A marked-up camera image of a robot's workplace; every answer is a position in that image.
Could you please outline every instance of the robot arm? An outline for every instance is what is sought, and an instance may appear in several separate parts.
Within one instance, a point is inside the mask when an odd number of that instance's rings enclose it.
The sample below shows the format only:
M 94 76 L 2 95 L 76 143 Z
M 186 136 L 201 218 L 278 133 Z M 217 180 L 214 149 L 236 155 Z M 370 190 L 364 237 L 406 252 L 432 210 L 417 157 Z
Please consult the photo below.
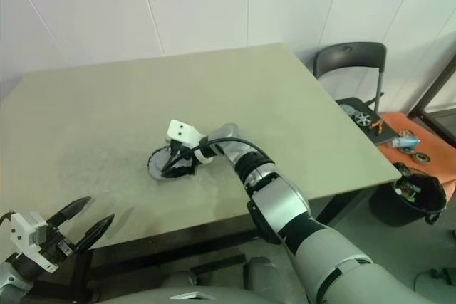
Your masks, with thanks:
M 312 303 L 430 303 L 342 234 L 317 222 L 299 189 L 264 152 L 240 138 L 236 125 L 224 125 L 204 136 L 173 120 L 168 138 L 170 146 L 149 159 L 151 175 L 163 180 L 193 174 L 198 164 L 224 155 L 249 195 L 247 208 L 255 224 L 267 241 L 286 247 Z M 179 167 L 185 169 L 173 171 Z
M 11 240 L 19 250 L 0 263 L 0 304 L 19 303 L 43 273 L 53 273 L 59 264 L 86 251 L 104 234 L 114 214 L 97 222 L 78 243 L 72 243 L 58 230 L 89 201 L 89 196 L 73 201 L 47 221 L 36 212 L 10 212 L 0 219 L 0 223 L 5 219 L 11 222 Z

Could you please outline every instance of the chair seat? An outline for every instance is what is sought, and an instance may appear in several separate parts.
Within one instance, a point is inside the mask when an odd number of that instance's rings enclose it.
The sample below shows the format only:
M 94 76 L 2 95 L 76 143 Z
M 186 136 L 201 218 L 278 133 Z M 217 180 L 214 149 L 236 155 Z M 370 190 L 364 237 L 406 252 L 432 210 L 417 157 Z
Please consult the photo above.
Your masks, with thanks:
M 363 101 L 361 101 L 358 98 L 345 98 L 345 99 L 340 99 L 336 100 L 336 102 L 341 105 L 350 105 L 353 107 L 355 110 L 359 112 L 364 112 L 366 114 L 369 114 L 370 117 L 372 118 L 372 123 L 379 121 L 380 117 L 369 108 Z M 371 130 L 369 127 L 359 127 L 365 135 L 368 136 L 368 138 L 373 142 L 375 145 L 380 145 L 383 144 L 384 142 L 389 142 L 393 138 L 397 137 L 398 135 L 394 132 L 391 127 L 389 127 L 387 124 L 383 123 L 383 129 L 381 134 L 378 134 L 377 129 Z
M 410 155 L 389 147 L 387 144 L 380 145 L 378 149 L 392 163 L 402 162 L 409 168 L 418 169 L 430 176 L 437 177 L 445 190 L 447 201 L 449 201 L 456 188 L 456 149 L 437 135 L 408 119 L 404 113 L 383 113 L 380 116 L 396 132 L 404 129 L 412 131 L 420 139 L 420 144 L 415 149 L 427 154 L 431 160 L 429 164 L 419 164 Z

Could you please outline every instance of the white plastic part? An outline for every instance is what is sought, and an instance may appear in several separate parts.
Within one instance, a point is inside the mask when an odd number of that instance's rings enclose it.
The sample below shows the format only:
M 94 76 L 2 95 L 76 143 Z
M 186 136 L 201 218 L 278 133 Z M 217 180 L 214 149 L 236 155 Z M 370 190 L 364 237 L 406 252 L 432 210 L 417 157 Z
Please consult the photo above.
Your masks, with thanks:
M 46 226 L 46 221 L 36 212 L 11 215 L 11 240 L 27 258 L 53 273 L 58 266 L 39 253 L 39 244 L 46 240 Z
M 179 120 L 171 120 L 170 126 L 168 127 L 167 139 L 177 140 L 189 149 L 198 146 L 200 140 L 204 137 L 205 135 L 199 133 L 196 128 Z M 195 157 L 203 164 L 207 164 L 212 161 L 212 157 L 206 158 L 201 153 L 201 150 L 195 151 Z

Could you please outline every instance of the orange table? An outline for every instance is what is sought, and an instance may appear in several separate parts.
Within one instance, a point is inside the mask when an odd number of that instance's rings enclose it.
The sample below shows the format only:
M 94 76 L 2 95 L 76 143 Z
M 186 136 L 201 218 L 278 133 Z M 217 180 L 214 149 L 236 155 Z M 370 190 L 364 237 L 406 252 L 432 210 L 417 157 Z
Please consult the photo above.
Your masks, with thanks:
M 427 154 L 431 160 L 429 164 L 419 164 L 410 155 L 403 154 L 387 144 L 378 146 L 380 151 L 392 163 L 402 162 L 407 167 L 437 177 L 445 189 L 447 201 L 449 201 L 456 190 L 456 149 L 437 135 L 408 119 L 404 113 L 384 113 L 380 116 L 396 132 L 404 129 L 412 131 L 420 139 L 420 144 L 415 147 L 416 150 Z

